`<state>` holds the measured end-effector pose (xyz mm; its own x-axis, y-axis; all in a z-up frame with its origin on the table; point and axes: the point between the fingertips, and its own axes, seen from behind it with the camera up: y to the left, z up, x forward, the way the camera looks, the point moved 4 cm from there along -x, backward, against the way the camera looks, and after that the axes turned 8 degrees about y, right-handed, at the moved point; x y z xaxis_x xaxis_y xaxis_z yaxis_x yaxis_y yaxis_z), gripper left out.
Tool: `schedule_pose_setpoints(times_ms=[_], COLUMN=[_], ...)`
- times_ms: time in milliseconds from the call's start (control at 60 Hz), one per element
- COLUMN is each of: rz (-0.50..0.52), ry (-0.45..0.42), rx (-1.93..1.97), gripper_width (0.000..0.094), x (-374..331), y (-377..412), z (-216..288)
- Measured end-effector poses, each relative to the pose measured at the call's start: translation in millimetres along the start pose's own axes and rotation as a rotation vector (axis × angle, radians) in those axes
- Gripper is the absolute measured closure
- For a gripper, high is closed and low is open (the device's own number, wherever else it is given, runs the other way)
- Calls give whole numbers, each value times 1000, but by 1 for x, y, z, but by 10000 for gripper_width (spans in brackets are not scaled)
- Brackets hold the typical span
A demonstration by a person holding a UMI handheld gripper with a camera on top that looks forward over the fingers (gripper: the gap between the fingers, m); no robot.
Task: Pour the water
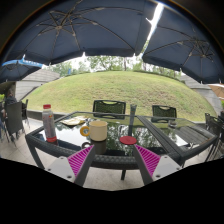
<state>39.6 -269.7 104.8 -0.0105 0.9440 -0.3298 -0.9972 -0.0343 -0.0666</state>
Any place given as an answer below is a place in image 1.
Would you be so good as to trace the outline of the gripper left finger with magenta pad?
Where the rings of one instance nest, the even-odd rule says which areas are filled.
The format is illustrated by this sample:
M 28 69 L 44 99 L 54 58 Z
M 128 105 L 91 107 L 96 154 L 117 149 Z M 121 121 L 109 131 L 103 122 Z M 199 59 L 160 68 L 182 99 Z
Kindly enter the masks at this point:
M 95 147 L 90 145 L 68 157 L 60 156 L 46 171 L 82 186 L 94 157 Z

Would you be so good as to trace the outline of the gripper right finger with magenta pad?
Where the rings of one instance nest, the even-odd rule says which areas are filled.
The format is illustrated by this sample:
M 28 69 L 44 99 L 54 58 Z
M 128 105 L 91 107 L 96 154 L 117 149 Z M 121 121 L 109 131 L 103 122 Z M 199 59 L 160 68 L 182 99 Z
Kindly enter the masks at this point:
M 168 155 L 157 155 L 137 144 L 134 145 L 133 154 L 145 185 L 181 170 L 181 167 Z

